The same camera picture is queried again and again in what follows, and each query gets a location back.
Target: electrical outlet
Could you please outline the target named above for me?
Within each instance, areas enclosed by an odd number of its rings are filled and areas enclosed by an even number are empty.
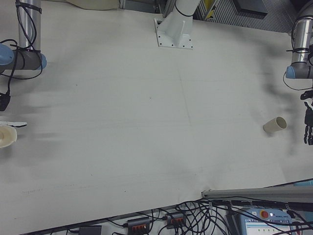
[[[181,212],[168,213],[165,215],[167,221],[167,229],[184,227],[186,224],[186,216]]]
[[[148,234],[150,230],[149,217],[131,219],[127,221],[128,235],[144,235]]]

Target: screen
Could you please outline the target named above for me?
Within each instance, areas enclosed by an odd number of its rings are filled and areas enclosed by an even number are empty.
[[[289,223],[288,220],[269,220],[269,222]],[[282,231],[289,231],[289,226],[273,225]],[[246,235],[273,235],[279,231],[271,226],[253,219],[246,219]]]

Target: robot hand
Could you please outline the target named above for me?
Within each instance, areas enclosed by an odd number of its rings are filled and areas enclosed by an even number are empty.
[[[306,124],[304,143],[313,145],[313,106],[310,105],[307,101],[305,101],[304,104],[307,107],[304,119],[304,123]]]

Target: white object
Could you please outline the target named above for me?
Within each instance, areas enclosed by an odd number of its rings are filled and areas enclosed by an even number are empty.
[[[118,0],[67,0],[87,10],[109,10],[118,8]]]
[[[192,49],[191,29],[192,15],[200,0],[177,0],[173,11],[158,25],[161,20],[155,18],[156,37],[159,47],[177,47]]]
[[[0,126],[0,148],[7,147],[18,138],[16,129],[11,126]]]
[[[285,130],[286,128],[287,122],[282,117],[276,117],[263,126],[266,132],[276,132]]]

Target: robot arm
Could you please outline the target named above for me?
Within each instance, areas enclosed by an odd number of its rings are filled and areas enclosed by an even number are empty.
[[[10,83],[12,78],[15,78],[14,71],[40,70],[42,72],[47,64],[45,56],[40,51],[41,0],[16,0],[15,5],[20,43],[18,45],[13,39],[0,42],[0,75],[9,77],[7,92],[0,93],[0,111],[4,111],[10,102]],[[10,41],[15,43],[15,50],[2,44]],[[5,70],[11,70],[11,75],[3,74]]]
[[[303,6],[298,13],[291,32],[292,62],[287,67],[286,78],[313,79],[313,66],[310,63],[310,48],[313,26],[313,0]]]

